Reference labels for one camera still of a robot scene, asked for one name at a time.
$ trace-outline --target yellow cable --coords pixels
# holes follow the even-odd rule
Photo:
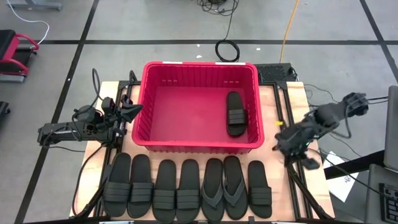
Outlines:
[[[282,50],[280,51],[279,63],[282,62],[282,59],[284,57],[285,42],[286,42],[287,34],[289,33],[290,25],[292,24],[292,20],[293,20],[294,14],[296,13],[296,9],[297,9],[297,6],[299,5],[299,2],[300,2],[300,0],[296,0],[296,5],[294,6],[293,13],[290,16],[289,23],[287,24],[287,29],[286,29],[286,32],[285,32],[284,41],[282,43]]]

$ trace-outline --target sandal strap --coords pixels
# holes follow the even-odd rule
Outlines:
[[[104,189],[103,200],[107,202],[127,202],[131,184],[108,182]]]
[[[130,202],[150,202],[153,183],[132,183]]]
[[[175,208],[175,190],[154,190],[154,208],[172,210]]]
[[[177,208],[195,209],[199,208],[200,191],[199,190],[177,190]]]
[[[246,115],[244,109],[228,111],[228,125],[230,124],[246,124]]]
[[[272,205],[272,189],[270,187],[250,188],[249,202],[252,205]]]
[[[244,190],[243,177],[241,177],[241,182],[239,183],[238,188],[236,189],[234,195],[230,195],[228,193],[228,191],[226,190],[227,186],[228,186],[228,179],[225,179],[225,181],[223,182],[224,198],[233,207],[235,207],[236,202],[239,200],[239,198],[241,197],[241,194],[243,193],[243,190]]]
[[[216,195],[213,198],[210,198],[209,196],[207,196],[206,194],[206,190],[205,190],[205,185],[203,184],[201,187],[201,196],[203,197],[203,200],[205,202],[207,202],[211,207],[213,207],[214,209],[217,208],[218,202],[220,202],[220,200],[223,198],[223,188],[221,186],[221,184],[218,186],[218,190]]]

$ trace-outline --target wooden table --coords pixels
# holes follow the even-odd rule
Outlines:
[[[119,82],[103,82],[101,85],[102,97],[109,96],[116,98],[116,92],[118,89]],[[303,83],[301,82],[288,82],[288,92],[290,97],[290,103],[292,106],[294,121],[299,122],[302,120],[303,115],[309,111],[307,97],[305,95],[305,90]],[[133,86],[132,89],[132,100],[137,102],[139,95],[140,86]],[[261,113],[262,121],[264,126],[264,144],[258,148],[253,149],[248,154],[238,155],[241,161],[241,166],[244,174],[244,178],[247,183],[247,168],[249,162],[253,160],[260,160],[264,163],[266,169],[267,181],[270,187],[272,187],[272,216],[268,219],[262,219],[255,216],[250,208],[246,215],[241,219],[242,221],[247,221],[249,216],[254,216],[256,221],[267,220],[267,221],[293,221],[294,211],[292,207],[291,194],[289,189],[288,174],[283,165],[284,157],[279,151],[272,151],[271,148],[276,145],[275,133],[279,132],[279,127],[275,124],[278,120],[277,112],[275,107],[275,97],[271,86],[260,86],[260,101],[261,101]],[[284,110],[284,119],[287,121],[287,114],[285,110],[285,103],[282,91],[279,92],[280,100],[282,103],[282,108]],[[101,101],[97,103],[97,109],[100,107]],[[185,159],[195,159],[199,163],[200,167],[200,178],[203,181],[203,176],[205,174],[206,162],[210,158],[219,158],[223,160],[226,154],[195,154],[195,153],[164,153],[164,152],[150,152],[145,147],[137,146],[134,144],[131,138],[132,124],[126,125],[127,134],[124,137],[122,152],[130,154],[133,158],[138,154],[146,154],[149,156],[152,168],[152,181],[155,182],[157,176],[157,169],[159,163],[164,159],[171,159],[176,163],[177,166],[177,186],[180,178],[180,171],[182,162]],[[95,149],[100,146],[98,142],[88,142],[86,147],[86,152],[84,160],[90,156]],[[318,150],[318,145],[316,142],[311,143],[309,148]],[[101,170],[103,168],[105,149],[100,150],[95,156],[93,156],[87,163],[80,179],[80,187],[78,189],[78,194],[75,200],[76,211],[79,212],[87,204],[87,202],[92,198],[93,194],[98,188],[100,182]],[[315,158],[320,164],[321,158],[318,154],[313,151],[308,151],[308,156]],[[333,207],[330,200],[330,195],[328,191],[328,184],[326,182],[325,174],[323,172],[323,166],[317,170],[305,170],[305,177],[307,181],[307,187],[311,194],[315,197],[317,202],[323,207],[327,214],[334,217]],[[303,204],[303,198],[301,191],[296,186],[297,197],[300,205],[301,217],[305,217],[305,209]],[[119,218],[122,220],[131,220],[127,212]],[[155,220],[152,210],[140,218],[140,220]],[[206,220],[202,212],[199,213],[197,220]],[[231,220],[225,213],[223,221]]]

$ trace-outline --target black slide sandal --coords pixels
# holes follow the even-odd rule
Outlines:
[[[266,170],[260,161],[252,161],[248,168],[249,204],[254,214],[260,218],[272,215],[272,190],[268,187]]]
[[[177,190],[176,217],[179,223],[191,223],[200,208],[199,165],[193,159],[182,163],[180,186]]]
[[[111,164],[102,196],[104,211],[111,217],[120,217],[126,211],[131,188],[130,163],[130,155],[121,152],[115,155]]]
[[[223,163],[219,159],[209,159],[201,187],[201,210],[210,223],[219,223],[224,216]]]
[[[175,163],[163,160],[157,171],[152,211],[157,221],[172,223],[175,217]]]
[[[243,179],[241,163],[236,156],[224,159],[224,199],[226,213],[233,220],[241,219],[248,210],[248,195]]]
[[[150,177],[150,161],[146,155],[137,155],[131,162],[132,189],[127,212],[131,218],[140,218],[150,209],[154,184]]]
[[[230,136],[240,136],[246,130],[246,112],[241,95],[231,91],[227,96],[227,130]]]

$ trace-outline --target paper sheet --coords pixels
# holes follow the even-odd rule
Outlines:
[[[342,158],[336,156],[336,154],[332,151],[329,152],[329,155],[326,158],[330,162],[332,162],[334,165],[341,164],[344,162],[344,160]],[[331,166],[330,162],[325,160],[325,162],[323,163],[323,167],[324,168],[330,167]],[[358,173],[354,173],[351,175],[354,178],[357,178]],[[348,175],[330,179],[330,180],[328,180],[329,191],[334,196],[336,196],[338,199],[340,199],[342,202],[345,202],[349,192],[353,188],[354,183],[355,183],[355,180],[352,179]]]

